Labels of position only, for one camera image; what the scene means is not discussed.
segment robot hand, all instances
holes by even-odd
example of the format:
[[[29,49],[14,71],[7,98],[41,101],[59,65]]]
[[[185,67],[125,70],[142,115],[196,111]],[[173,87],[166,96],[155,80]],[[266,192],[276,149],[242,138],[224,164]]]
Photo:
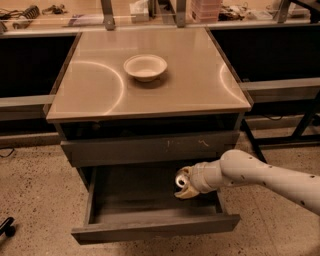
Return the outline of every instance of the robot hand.
[[[320,215],[320,177],[284,169],[240,151],[229,150],[220,160],[197,163],[177,172],[177,198],[187,199],[223,186],[262,185]]]

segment speckled floor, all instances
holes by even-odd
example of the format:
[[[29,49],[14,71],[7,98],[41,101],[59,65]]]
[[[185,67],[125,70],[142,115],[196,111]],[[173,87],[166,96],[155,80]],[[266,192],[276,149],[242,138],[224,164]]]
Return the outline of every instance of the speckled floor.
[[[237,148],[252,153],[244,134]],[[320,175],[319,145],[263,152],[270,164]],[[0,195],[0,218],[17,228],[0,237],[0,255],[320,255],[319,217],[256,185],[223,189],[228,213],[241,215],[233,232],[80,246],[70,231],[83,224],[88,194],[59,146],[1,158]]]

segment open drawer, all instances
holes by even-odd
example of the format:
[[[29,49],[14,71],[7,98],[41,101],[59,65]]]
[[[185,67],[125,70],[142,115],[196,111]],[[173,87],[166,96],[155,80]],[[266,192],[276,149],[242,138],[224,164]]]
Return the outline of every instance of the open drawer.
[[[80,244],[232,231],[239,215],[227,215],[219,192],[192,200],[174,197],[175,161],[88,168],[92,171],[84,227],[72,235]]]

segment drawer front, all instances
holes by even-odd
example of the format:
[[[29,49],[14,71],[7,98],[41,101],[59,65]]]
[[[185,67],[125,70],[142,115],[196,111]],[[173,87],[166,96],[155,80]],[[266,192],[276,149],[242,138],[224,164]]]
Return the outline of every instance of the drawer front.
[[[90,244],[232,231],[240,217],[225,213],[220,192],[174,197],[175,174],[183,164],[92,168],[85,225],[72,235]]]
[[[73,167],[214,159],[236,144],[238,131],[171,134],[61,143]]]

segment black stand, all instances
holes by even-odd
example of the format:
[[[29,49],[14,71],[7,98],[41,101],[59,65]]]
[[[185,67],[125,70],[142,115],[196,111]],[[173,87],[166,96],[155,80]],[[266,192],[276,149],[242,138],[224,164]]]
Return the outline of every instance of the black stand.
[[[305,112],[303,118],[297,125],[296,129],[291,136],[286,137],[273,137],[273,138],[255,138],[251,132],[245,119],[242,120],[242,130],[246,132],[248,139],[250,140],[252,147],[257,154],[257,157],[263,161],[267,162],[264,158],[260,145],[279,145],[279,144],[293,144],[293,143],[306,143],[306,142],[320,142],[320,134],[316,135],[302,135],[307,126],[313,120],[314,125],[320,124],[320,117],[316,115],[316,109],[320,104],[320,91],[318,92],[316,98],[312,100],[309,108]]]
[[[14,222],[14,218],[7,218],[0,226],[0,236],[5,233],[7,237],[12,237],[16,233],[16,228],[11,226]]]

